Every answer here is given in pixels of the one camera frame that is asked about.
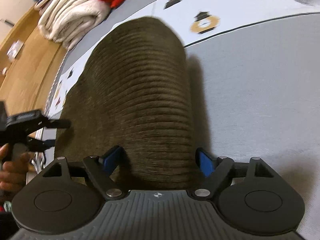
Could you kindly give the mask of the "person left hand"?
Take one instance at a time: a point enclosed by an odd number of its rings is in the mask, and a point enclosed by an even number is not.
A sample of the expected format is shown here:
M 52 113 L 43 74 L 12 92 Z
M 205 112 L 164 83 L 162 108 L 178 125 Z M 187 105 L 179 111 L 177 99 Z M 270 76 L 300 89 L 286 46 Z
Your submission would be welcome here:
M 1 202 L 10 201 L 25 186 L 30 154 L 25 152 L 13 161 L 3 163 L 1 170 Z

